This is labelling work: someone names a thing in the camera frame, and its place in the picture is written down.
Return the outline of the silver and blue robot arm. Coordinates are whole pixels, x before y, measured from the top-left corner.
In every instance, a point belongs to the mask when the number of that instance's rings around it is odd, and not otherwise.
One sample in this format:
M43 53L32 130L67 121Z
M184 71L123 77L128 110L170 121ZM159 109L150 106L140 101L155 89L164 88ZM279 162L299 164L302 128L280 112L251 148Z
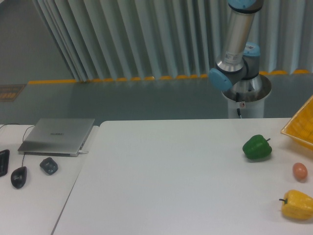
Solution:
M263 4L262 0L228 1L231 11L224 46L215 67L208 74L212 85L220 91L227 91L236 83L253 79L259 73L259 47L252 47L256 49L256 55L245 52L245 48L254 16Z

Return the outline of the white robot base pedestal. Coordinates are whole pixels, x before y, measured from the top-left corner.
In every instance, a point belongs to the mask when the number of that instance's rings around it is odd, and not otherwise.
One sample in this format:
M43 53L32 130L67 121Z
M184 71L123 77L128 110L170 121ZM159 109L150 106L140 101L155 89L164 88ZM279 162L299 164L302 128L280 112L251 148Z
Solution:
M263 75L239 81L222 92L227 100L228 118L263 118L265 100L270 92L271 82Z

